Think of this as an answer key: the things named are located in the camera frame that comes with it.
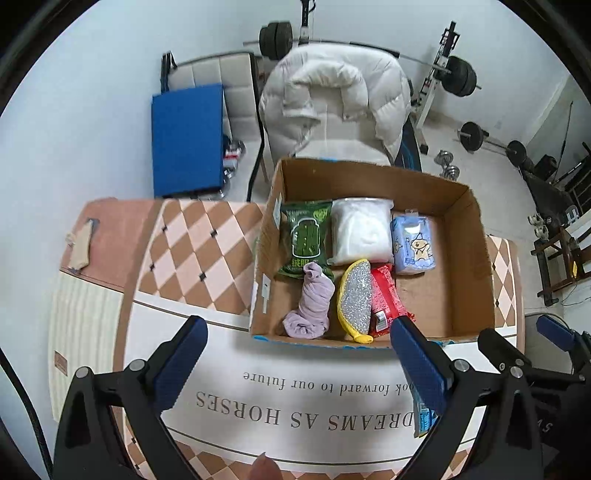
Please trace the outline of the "person's fingertip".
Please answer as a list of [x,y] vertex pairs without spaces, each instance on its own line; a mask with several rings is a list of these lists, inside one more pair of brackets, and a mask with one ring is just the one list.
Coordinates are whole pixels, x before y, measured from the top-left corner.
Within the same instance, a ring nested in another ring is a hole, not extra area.
[[274,462],[272,458],[267,457],[266,454],[262,453],[256,458],[256,461],[252,463],[248,479],[283,480],[283,474],[281,474],[280,467],[277,466],[276,462]]

